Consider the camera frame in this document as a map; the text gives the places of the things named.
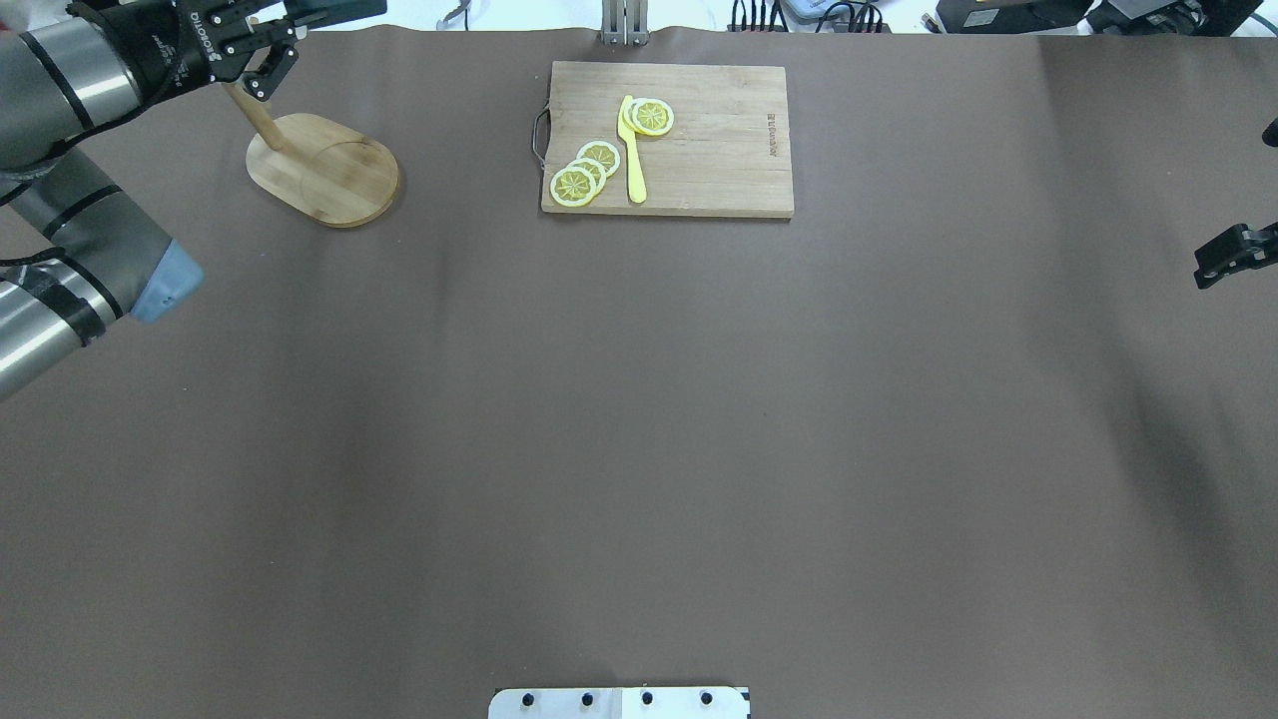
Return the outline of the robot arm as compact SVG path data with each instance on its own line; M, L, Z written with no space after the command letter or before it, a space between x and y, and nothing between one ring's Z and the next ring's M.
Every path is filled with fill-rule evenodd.
M3 36L3 204L47 246L3 259L3 396L18 395L124 318L151 323L204 269L84 152L161 102L268 79L308 20L296 3L73 1L68 17ZM270 50L250 72L250 59Z

